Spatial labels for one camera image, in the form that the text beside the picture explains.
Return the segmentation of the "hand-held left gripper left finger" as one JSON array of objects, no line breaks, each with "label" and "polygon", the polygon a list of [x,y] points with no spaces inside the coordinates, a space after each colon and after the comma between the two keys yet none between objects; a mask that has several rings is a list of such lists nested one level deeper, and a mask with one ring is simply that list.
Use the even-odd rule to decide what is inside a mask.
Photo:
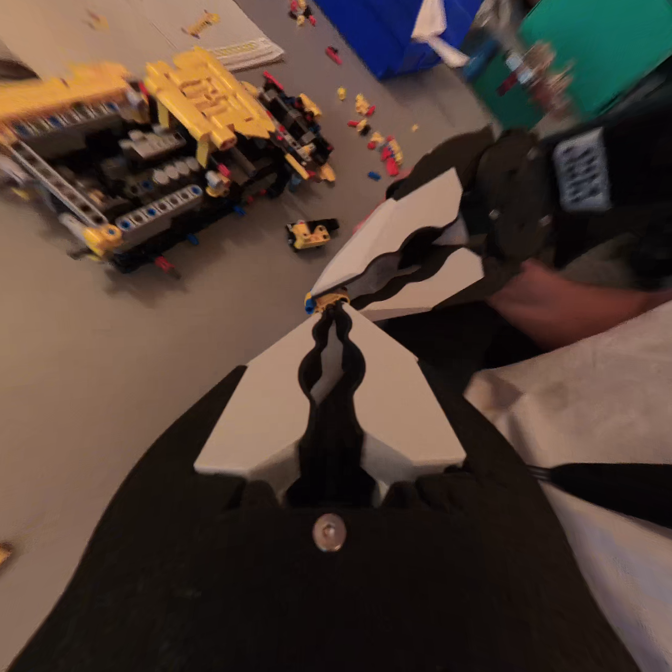
[{"label": "hand-held left gripper left finger", "polygon": [[194,463],[200,475],[239,476],[289,487],[300,475],[315,384],[322,376],[314,314],[253,358]]}]

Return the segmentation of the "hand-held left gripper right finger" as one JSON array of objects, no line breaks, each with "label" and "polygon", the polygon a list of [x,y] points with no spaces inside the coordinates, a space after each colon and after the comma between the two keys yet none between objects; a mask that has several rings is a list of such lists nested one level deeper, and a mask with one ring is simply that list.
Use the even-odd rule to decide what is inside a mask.
[{"label": "hand-held left gripper right finger", "polygon": [[416,356],[348,304],[337,306],[339,391],[363,433],[360,465],[393,484],[462,466],[466,453]]}]

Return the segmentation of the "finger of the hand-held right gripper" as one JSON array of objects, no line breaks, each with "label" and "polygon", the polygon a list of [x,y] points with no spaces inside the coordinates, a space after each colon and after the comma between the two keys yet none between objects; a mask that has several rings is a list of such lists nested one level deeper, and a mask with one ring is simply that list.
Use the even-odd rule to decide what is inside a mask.
[{"label": "finger of the hand-held right gripper", "polygon": [[372,322],[428,313],[483,277],[482,259],[470,249],[433,246],[424,264],[352,298],[351,305]]},{"label": "finger of the hand-held right gripper", "polygon": [[416,233],[442,232],[451,226],[462,195],[458,172],[451,168],[399,200],[387,199],[327,264],[311,296],[347,287],[372,264],[400,252]]}]

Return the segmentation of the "small brick assembly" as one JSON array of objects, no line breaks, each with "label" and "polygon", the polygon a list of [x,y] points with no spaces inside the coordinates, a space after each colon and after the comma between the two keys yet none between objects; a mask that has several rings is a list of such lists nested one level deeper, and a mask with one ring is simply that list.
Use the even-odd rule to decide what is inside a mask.
[{"label": "small brick assembly", "polygon": [[288,245],[293,251],[303,251],[325,246],[340,229],[336,218],[298,220],[286,225]]}]

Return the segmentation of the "instruction booklet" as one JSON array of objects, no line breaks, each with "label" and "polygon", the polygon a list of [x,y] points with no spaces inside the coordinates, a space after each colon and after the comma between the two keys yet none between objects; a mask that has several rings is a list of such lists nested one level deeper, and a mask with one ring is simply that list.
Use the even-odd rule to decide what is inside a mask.
[{"label": "instruction booklet", "polygon": [[276,63],[284,50],[236,1],[2,1],[1,60],[38,77],[109,61],[141,75],[193,47],[229,71]]}]

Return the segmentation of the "person's right forearm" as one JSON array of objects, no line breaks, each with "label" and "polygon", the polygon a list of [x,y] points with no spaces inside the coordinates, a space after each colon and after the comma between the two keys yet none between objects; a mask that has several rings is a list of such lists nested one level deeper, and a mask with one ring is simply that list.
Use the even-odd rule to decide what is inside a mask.
[{"label": "person's right forearm", "polygon": [[613,329],[670,301],[671,289],[646,291],[597,287],[591,334]]}]

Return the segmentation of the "grey desk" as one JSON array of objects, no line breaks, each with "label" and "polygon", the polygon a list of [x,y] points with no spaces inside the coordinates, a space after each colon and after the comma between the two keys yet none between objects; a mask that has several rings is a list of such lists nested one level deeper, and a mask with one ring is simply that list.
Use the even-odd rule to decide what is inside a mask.
[{"label": "grey desk", "polygon": [[182,244],[155,268],[106,274],[72,260],[63,229],[37,204],[1,197],[1,670],[60,598],[109,501],[148,447],[233,367],[305,317],[303,298],[327,260],[293,254],[283,226],[336,217],[340,233],[376,207],[389,180],[377,153],[347,127],[351,97],[376,106],[374,129],[400,143],[404,166],[487,125],[471,90],[446,66],[379,82],[317,13],[298,27],[286,1],[240,1],[285,51],[273,74],[323,112],[335,147],[333,187],[257,199]]}]

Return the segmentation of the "person's right hand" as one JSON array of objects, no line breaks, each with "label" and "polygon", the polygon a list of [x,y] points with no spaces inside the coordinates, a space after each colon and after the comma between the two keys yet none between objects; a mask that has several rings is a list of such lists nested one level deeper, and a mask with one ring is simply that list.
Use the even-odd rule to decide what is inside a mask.
[{"label": "person's right hand", "polygon": [[591,314],[590,288],[525,261],[486,303],[541,349],[563,348],[603,330]]}]

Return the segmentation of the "pile of small coloured pins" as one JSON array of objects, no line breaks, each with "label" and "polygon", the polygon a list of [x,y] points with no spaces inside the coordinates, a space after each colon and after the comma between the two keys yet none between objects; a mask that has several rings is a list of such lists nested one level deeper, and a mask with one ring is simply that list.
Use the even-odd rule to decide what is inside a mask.
[{"label": "pile of small coloured pins", "polygon": [[[307,1],[288,1],[288,16],[297,25],[307,23],[316,27],[316,16]],[[358,93],[355,96],[355,118],[348,120],[348,128],[352,128],[357,135],[366,139],[366,147],[369,151],[377,151],[380,162],[390,177],[400,176],[400,168],[404,163],[404,156],[397,139],[391,135],[383,135],[372,129],[372,117],[376,112],[376,106],[371,104],[366,96]]]}]

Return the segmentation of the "dark red flat box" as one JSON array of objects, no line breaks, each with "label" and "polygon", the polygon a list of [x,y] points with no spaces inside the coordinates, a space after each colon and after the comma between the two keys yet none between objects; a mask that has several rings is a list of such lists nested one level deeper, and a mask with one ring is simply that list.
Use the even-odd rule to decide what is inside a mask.
[{"label": "dark red flat box", "polygon": [[540,80],[540,67],[510,52],[504,61],[509,74],[497,87],[498,97],[505,96],[516,86],[531,90]]}]

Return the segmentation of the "small tan figurine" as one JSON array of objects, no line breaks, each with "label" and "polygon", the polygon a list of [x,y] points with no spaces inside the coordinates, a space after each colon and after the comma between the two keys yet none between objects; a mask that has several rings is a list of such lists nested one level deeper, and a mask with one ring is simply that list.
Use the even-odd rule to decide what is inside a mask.
[{"label": "small tan figurine", "polygon": [[524,54],[524,62],[531,72],[526,88],[532,100],[555,118],[561,118],[570,110],[568,93],[573,81],[573,62],[559,66],[557,54],[548,42],[537,41]]}]

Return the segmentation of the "blue plastic bin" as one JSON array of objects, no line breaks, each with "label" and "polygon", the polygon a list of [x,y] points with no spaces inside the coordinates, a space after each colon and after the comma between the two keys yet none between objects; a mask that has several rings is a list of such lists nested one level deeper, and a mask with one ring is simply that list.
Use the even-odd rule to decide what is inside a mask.
[{"label": "blue plastic bin", "polygon": [[[441,36],[459,49],[482,1],[443,1],[448,28]],[[441,59],[411,40],[422,1],[317,1],[324,16],[378,79],[426,71]]]}]

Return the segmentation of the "green sheet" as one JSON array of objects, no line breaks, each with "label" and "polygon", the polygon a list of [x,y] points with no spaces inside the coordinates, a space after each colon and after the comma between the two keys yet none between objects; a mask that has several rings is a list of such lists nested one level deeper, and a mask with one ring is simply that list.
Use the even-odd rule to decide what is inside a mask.
[{"label": "green sheet", "polygon": [[[484,41],[464,78],[502,129],[531,129],[543,119],[557,125],[592,121],[671,57],[670,1],[538,1],[504,25],[495,9],[489,7]],[[509,74],[506,56],[524,57],[537,41],[552,46],[559,66],[573,62],[571,108],[559,119],[544,113],[523,87],[497,95]]]}]

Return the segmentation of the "crumpled white paper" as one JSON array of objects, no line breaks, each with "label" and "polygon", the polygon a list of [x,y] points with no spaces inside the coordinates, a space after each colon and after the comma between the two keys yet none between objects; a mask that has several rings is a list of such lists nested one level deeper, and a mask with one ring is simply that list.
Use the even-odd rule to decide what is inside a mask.
[{"label": "crumpled white paper", "polygon": [[411,40],[431,48],[441,62],[450,69],[460,69],[466,66],[470,58],[441,37],[447,28],[444,2],[423,1],[411,33]]}]

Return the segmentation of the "yellow toy car model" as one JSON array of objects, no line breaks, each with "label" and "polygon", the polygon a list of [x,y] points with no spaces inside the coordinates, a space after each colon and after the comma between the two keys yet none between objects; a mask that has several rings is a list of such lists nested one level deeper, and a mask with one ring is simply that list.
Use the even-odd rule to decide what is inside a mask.
[{"label": "yellow toy car model", "polygon": [[165,253],[256,197],[335,183],[322,113],[270,73],[240,81],[208,51],[147,63],[77,64],[67,77],[1,86],[1,183],[39,197],[74,237],[73,259],[120,273]]}]

